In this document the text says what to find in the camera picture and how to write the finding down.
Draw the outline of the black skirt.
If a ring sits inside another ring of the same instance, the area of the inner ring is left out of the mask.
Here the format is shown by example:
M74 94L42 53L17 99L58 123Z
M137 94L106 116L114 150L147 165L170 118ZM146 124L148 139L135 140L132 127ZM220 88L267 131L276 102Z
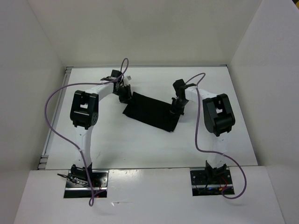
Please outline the black skirt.
M134 92L131 101L123 111L129 118L147 125L173 132L179 116L171 113L171 104Z

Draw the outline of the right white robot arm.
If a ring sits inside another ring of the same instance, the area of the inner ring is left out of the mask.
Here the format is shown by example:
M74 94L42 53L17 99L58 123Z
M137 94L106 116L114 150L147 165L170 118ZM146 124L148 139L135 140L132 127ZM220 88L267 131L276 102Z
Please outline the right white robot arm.
M227 168L224 154L227 151L228 133L235 125L235 116L226 94L210 93L193 84L175 87L176 97L172 99L171 114L178 117L184 114L185 105L192 101L203 112L206 130L213 136L213 146L205 164L205 179L216 183Z

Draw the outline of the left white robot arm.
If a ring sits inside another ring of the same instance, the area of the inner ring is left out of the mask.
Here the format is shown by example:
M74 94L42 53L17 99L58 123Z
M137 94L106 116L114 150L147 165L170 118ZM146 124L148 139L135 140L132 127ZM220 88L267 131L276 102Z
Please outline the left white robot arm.
M120 102L127 104L132 98L131 86L108 83L74 93L70 119L75 127L75 148L79 156L71 167L71 177L84 187L93 182L91 137L99 118L99 102L110 94L117 95Z

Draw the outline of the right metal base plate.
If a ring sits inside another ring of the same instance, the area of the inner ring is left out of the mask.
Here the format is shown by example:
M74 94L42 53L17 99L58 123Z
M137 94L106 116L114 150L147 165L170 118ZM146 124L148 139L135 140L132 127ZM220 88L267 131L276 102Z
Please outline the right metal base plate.
M223 174L208 177L204 168L190 169L192 196L234 195L234 187L230 170L227 168Z

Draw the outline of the metal base plate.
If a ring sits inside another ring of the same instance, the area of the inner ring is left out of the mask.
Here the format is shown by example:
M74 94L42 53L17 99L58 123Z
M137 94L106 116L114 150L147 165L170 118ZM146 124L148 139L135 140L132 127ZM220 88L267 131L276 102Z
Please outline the metal base plate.
M204 168L190 169L192 196L234 195L234 187L230 170L227 168L223 174L208 177Z
M107 197L108 175L108 170L93 170L91 180L95 198ZM71 177L70 171L68 172L68 175L60 176L66 179L64 198L90 198L92 196L88 181Z

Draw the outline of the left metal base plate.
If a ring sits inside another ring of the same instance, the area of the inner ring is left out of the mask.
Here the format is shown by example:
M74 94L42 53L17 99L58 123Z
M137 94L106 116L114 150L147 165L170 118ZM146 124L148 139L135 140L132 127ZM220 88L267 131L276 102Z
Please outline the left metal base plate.
M108 170L93 170L91 180L95 198L107 197L108 175ZM64 198L90 198L92 196L88 181L71 177L70 171L68 172L68 175L60 176L66 179Z

